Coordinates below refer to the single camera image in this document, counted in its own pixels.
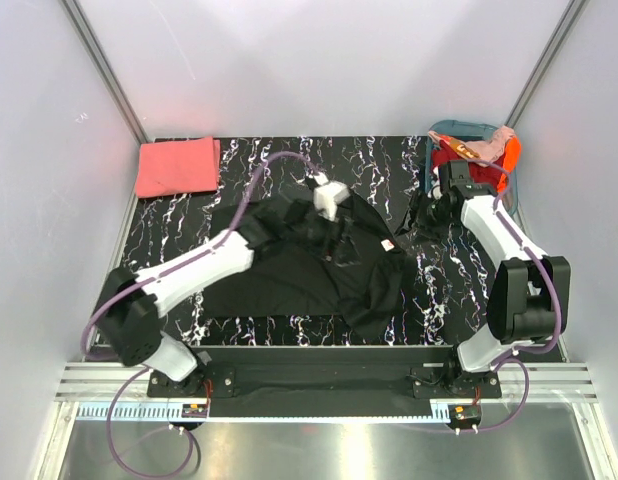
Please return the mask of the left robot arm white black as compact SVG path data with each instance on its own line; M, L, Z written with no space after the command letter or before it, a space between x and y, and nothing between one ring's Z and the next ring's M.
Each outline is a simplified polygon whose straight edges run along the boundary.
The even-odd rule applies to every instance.
M203 362L185 343L165 333L162 318L191 295L243 273L286 246L335 261L353 257L351 212L311 201L241 203L228 227L202 246L166 263L132 272L110 272L95 325L126 367L165 375L185 396L204 386Z

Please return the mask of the black t shirt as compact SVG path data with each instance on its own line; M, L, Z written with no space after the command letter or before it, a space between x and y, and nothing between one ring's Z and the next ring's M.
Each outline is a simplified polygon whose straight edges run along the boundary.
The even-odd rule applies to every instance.
M292 200L311 201L307 196L277 195L249 204ZM401 304L407 255L365 199L351 194L339 206L352 214L360 263L328 263L286 246L253 268L205 289L204 313L209 317L335 315L367 341L382 335Z

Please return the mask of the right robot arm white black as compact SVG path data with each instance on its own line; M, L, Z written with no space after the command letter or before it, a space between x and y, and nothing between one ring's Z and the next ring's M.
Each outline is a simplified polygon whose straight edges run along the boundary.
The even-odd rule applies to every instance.
M486 324L453 347L443 384L465 396L513 354L543 355L557 345L568 313L571 267L563 256L538 247L503 206L503 193L476 182L467 160L437 168L438 191L415 196L408 219L420 228L460 222L478 240L496 268Z

